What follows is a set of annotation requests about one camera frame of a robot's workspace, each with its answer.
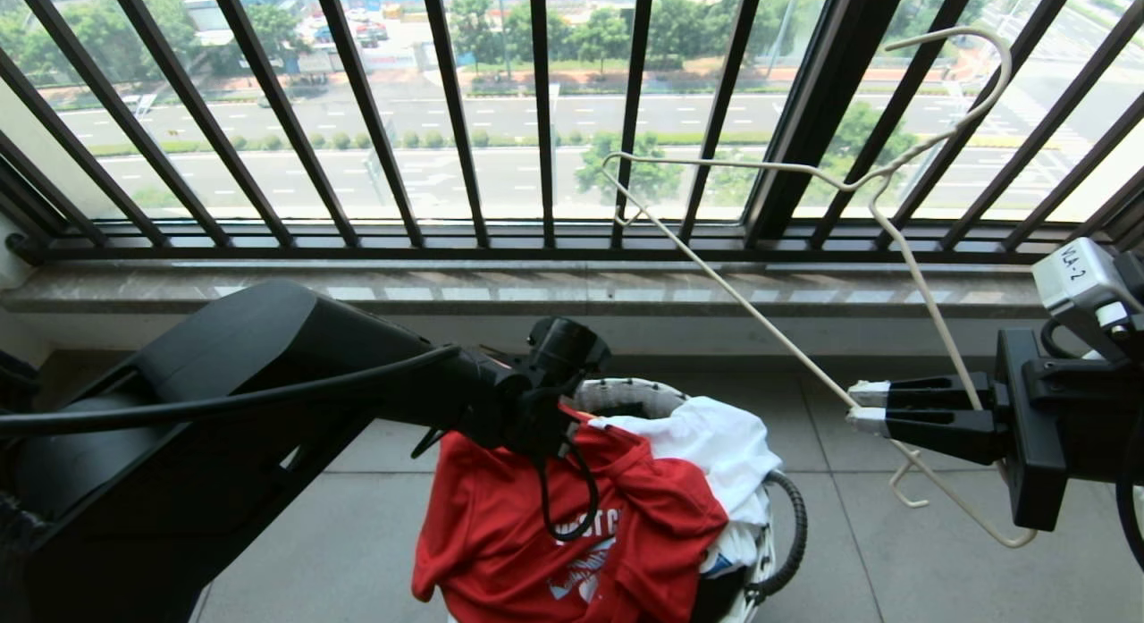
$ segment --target pole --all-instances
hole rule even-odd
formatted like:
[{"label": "pole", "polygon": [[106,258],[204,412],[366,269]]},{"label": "pole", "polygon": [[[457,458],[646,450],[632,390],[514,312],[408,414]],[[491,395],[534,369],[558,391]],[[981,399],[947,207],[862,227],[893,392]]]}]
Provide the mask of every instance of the pole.
[{"label": "pole", "polygon": [[779,57],[779,49],[782,48],[782,38],[786,35],[787,24],[791,23],[791,14],[794,11],[794,3],[799,0],[789,0],[786,10],[782,13],[782,23],[779,24],[779,34],[771,45],[771,62],[766,65],[766,77],[764,79],[771,79],[771,71],[774,69],[774,61]]},{"label": "pole", "polygon": [[505,72],[508,81],[513,81],[513,65],[508,61],[508,35],[505,34],[505,0],[498,0],[501,9],[501,50],[505,53]]}]

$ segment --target clothing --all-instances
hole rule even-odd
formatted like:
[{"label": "clothing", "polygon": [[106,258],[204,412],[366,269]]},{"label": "clothing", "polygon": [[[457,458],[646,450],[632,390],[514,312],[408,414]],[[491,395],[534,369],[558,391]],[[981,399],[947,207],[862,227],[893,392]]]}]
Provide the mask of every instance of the clothing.
[{"label": "clothing", "polygon": [[[440,586],[461,623],[518,621],[686,623],[704,550],[726,525],[704,473],[653,460],[622,429],[580,428],[574,438],[599,489],[583,536],[545,528],[531,461],[459,434],[442,440],[413,568],[423,601]],[[553,522],[586,517],[587,489],[567,461],[548,461]]]},{"label": "clothing", "polygon": [[758,416],[710,398],[691,398],[659,420],[606,416],[588,424],[646,437],[653,457],[682,458],[702,469],[730,521],[700,567],[705,577],[757,560],[756,538],[769,521],[762,481],[782,464],[768,448],[766,426]]}]

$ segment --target white cloth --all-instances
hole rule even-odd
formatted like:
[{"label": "white cloth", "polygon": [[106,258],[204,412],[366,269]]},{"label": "white cloth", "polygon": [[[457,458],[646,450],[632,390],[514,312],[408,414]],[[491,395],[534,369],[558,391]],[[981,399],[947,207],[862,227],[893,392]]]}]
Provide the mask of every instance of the white cloth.
[{"label": "white cloth", "polygon": [[766,424],[758,416],[710,398],[692,398],[659,420],[605,416],[588,424],[613,424],[645,437],[654,458],[681,458],[702,470],[728,526],[708,549],[701,574],[715,577],[757,560],[756,538],[769,518],[762,481],[782,464],[768,447]]}]

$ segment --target white laundry basket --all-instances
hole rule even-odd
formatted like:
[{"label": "white laundry basket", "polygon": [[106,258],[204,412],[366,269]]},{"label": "white laundry basket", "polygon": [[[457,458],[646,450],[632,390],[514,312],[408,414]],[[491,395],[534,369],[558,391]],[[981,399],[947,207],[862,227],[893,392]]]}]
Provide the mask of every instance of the white laundry basket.
[{"label": "white laundry basket", "polygon": [[[689,400],[685,392],[666,383],[638,378],[586,380],[572,399],[572,408],[587,414],[601,412],[626,412],[639,408],[649,418],[664,418]],[[750,621],[760,604],[769,594],[781,590],[793,577],[802,562],[807,546],[807,510],[801,493],[784,473],[772,472],[763,479],[764,489],[778,486],[789,496],[794,508],[795,536],[789,553],[779,567],[774,553],[774,519],[771,502],[766,504],[769,525],[758,535],[758,559],[745,576],[744,585],[730,609],[718,623],[746,623]]]}]

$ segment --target wire hanger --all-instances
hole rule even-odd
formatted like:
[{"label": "wire hanger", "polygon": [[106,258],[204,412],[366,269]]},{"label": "wire hanger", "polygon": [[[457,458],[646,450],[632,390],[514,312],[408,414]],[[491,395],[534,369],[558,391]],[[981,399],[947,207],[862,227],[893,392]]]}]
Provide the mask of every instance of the wire hanger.
[{"label": "wire hanger", "polygon": [[[680,240],[680,237],[675,235],[675,233],[672,232],[670,229],[667,227],[667,225],[664,224],[662,221],[659,219],[657,215],[654,215],[654,213],[649,210],[648,205],[643,202],[643,200],[637,199],[635,195],[631,194],[630,191],[628,191],[628,187],[622,186],[622,184],[619,183],[619,179],[617,179],[615,176],[610,174],[610,171],[607,170],[607,163],[611,162],[612,159],[618,158],[618,159],[630,160],[630,162],[680,163],[680,166],[746,167],[746,168],[752,168],[752,170],[797,171],[797,174],[809,174],[811,176],[816,176],[817,178],[821,178],[826,181],[826,183],[829,183],[831,186],[837,189],[837,191],[851,191],[851,192],[858,191],[858,189],[865,186],[865,184],[871,183],[871,181],[875,178],[879,178],[880,182],[877,183],[877,191],[874,192],[874,195],[869,199],[869,203],[867,203],[871,215],[873,215],[874,219],[877,221],[877,223],[882,225],[884,231],[890,234],[895,243],[898,243],[898,248],[901,251],[903,259],[905,259],[906,262],[906,267],[909,269],[911,277],[913,278],[914,283],[917,286],[919,293],[923,298],[925,307],[934,320],[934,326],[937,327],[942,342],[945,345],[945,350],[947,351],[950,359],[952,359],[953,366],[958,372],[958,377],[961,380],[962,386],[964,386],[967,394],[969,396],[970,406],[974,408],[974,410],[978,412],[984,410],[984,406],[982,406],[980,399],[974,391],[974,384],[969,378],[969,370],[967,369],[966,364],[961,358],[960,351],[958,351],[956,343],[953,341],[953,335],[950,334],[948,326],[946,325],[944,318],[942,318],[942,312],[938,309],[937,302],[935,301],[929,289],[929,286],[925,283],[925,277],[922,275],[921,269],[919,269],[917,265],[917,261],[914,259],[914,253],[909,248],[909,243],[906,240],[906,237],[904,237],[901,232],[898,231],[898,227],[895,227],[893,223],[890,223],[890,221],[887,219],[885,215],[883,215],[883,213],[880,211],[877,208],[877,199],[887,191],[890,184],[890,178],[896,174],[896,171],[898,171],[905,163],[909,162],[909,160],[917,158],[917,155],[923,151],[930,150],[931,146],[938,144],[939,142],[944,142],[944,139],[948,137],[952,137],[952,135],[955,135],[959,130],[963,129],[963,127],[968,126],[970,122],[976,121],[976,119],[980,118],[985,113],[988,113],[988,110],[996,103],[998,98],[1001,97],[1001,93],[1003,93],[1004,88],[1009,85],[1010,78],[1012,77],[1012,55],[1009,51],[1008,45],[1006,45],[1006,42],[1001,40],[1001,38],[996,35],[996,33],[972,26],[955,26],[950,29],[943,29],[940,31],[932,31],[923,35],[907,38],[905,40],[899,40],[897,42],[887,45],[885,50],[895,50],[903,47],[921,45],[936,40],[944,40],[945,38],[948,38],[951,35],[977,35],[979,38],[984,38],[996,48],[998,56],[1000,57],[1000,67],[998,71],[996,86],[993,88],[992,93],[990,93],[988,97],[985,98],[985,101],[982,101],[980,104],[967,111],[967,113],[964,113],[961,117],[960,121],[954,122],[952,129],[944,131],[944,134],[937,134],[935,135],[935,137],[929,137],[923,142],[914,144],[913,146],[909,147],[909,150],[905,150],[903,154],[899,154],[898,158],[895,158],[893,160],[891,160],[890,163],[887,163],[887,166],[879,168],[879,170],[867,171],[866,175],[861,176],[861,178],[853,181],[853,183],[842,183],[842,181],[834,178],[834,176],[826,174],[826,171],[819,170],[818,167],[799,166],[799,163],[789,163],[789,162],[745,162],[745,160],[717,160],[717,159],[701,159],[701,158],[698,159],[641,158],[639,155],[634,155],[626,151],[613,151],[612,153],[607,154],[604,158],[603,162],[601,163],[601,170],[604,173],[606,178],[609,178],[612,182],[612,184],[614,184],[617,191],[620,191],[621,194],[627,197],[627,199],[630,200],[630,202],[633,202],[635,207],[638,208],[638,211],[636,211],[631,217],[629,217],[629,219],[621,219],[619,215],[614,216],[615,223],[622,225],[622,227],[628,227],[628,225],[633,224],[634,221],[643,216],[645,217],[645,219],[649,219],[650,223],[654,224],[656,227],[658,227],[659,231],[664,233],[664,235],[668,237],[670,241],[675,243],[676,248],[681,249],[683,254],[686,254],[686,256],[691,261],[694,261],[696,264],[698,264],[699,267],[702,269],[702,272],[706,273],[707,277],[710,277],[712,280],[715,280],[715,283],[718,283],[721,288],[725,289],[726,293],[730,294],[730,296],[734,298],[734,301],[738,302],[739,305],[742,305],[744,310],[747,310],[747,313],[750,313],[750,317],[755,318],[756,321],[761,322],[761,325],[763,325],[763,327],[765,327],[765,329],[768,329],[769,333],[772,334],[778,342],[782,343],[782,345],[791,352],[791,354],[795,356],[795,358],[800,362],[803,362],[803,366],[808,367],[808,369],[811,370],[812,374],[816,375],[816,377],[821,380],[821,382],[825,383],[825,385],[829,388],[829,390],[833,391],[835,396],[839,396],[839,399],[842,399],[843,402],[845,402],[847,406],[850,407],[850,410],[848,412],[847,415],[848,421],[852,421],[855,418],[855,412],[861,412],[863,407],[860,406],[860,404],[858,404],[857,400],[851,398],[849,392],[844,391],[842,386],[837,384],[837,382],[831,380],[829,375],[826,375],[826,372],[820,369],[820,367],[818,367],[818,364],[813,362],[813,359],[810,359],[810,356],[803,353],[803,351],[800,350],[799,346],[795,345],[795,343],[791,342],[789,338],[786,337],[786,335],[782,334],[781,330],[778,329],[776,325],[773,325],[773,322],[768,320],[768,318],[763,317],[763,313],[760,313],[758,310],[755,309],[755,306],[752,305],[746,297],[741,296],[738,290],[732,288],[732,286],[729,285],[723,277],[720,277],[718,272],[715,272],[715,270],[712,269],[710,265],[707,265],[707,262],[704,262],[701,257],[699,257],[694,251],[692,251],[692,249],[688,247],[688,245],[684,243],[683,240]],[[937,487],[942,489],[942,492],[945,493],[945,495],[950,496],[950,498],[953,502],[955,502],[955,504],[959,508],[961,508],[961,510],[964,510],[966,514],[969,516],[969,518],[972,518],[974,521],[976,521],[977,525],[979,525],[990,536],[995,538],[998,543],[1010,549],[1017,549],[1028,544],[1030,542],[1033,541],[1034,537],[1036,537],[1035,529],[1025,529],[1024,533],[1017,536],[1016,538],[1006,537],[992,524],[985,520],[985,518],[982,517],[980,513],[978,513],[977,510],[972,508],[972,505],[969,505],[968,502],[961,498],[961,496],[959,496],[958,493],[954,492],[954,489],[946,484],[946,481],[942,480],[942,478],[937,476],[937,473],[930,468],[930,465],[927,465],[921,460],[921,452],[912,450],[911,448],[907,448],[906,445],[903,445],[898,440],[890,440],[890,442],[891,445],[893,445],[895,448],[898,448],[898,452],[900,452],[901,455],[906,458],[904,463],[900,465],[900,468],[898,468],[898,470],[893,473],[893,476],[890,477],[890,489],[891,492],[893,492],[893,495],[897,496],[898,500],[903,502],[903,504],[907,505],[911,509],[924,508],[925,505],[929,504],[929,501],[911,501],[901,493],[901,489],[898,486],[905,473],[908,472],[911,468],[917,468],[919,471],[923,472],[923,474],[927,476],[935,485],[937,485]],[[1004,469],[1004,461],[998,461],[996,468],[1001,472],[1002,479],[1004,479],[1007,477]]]}]

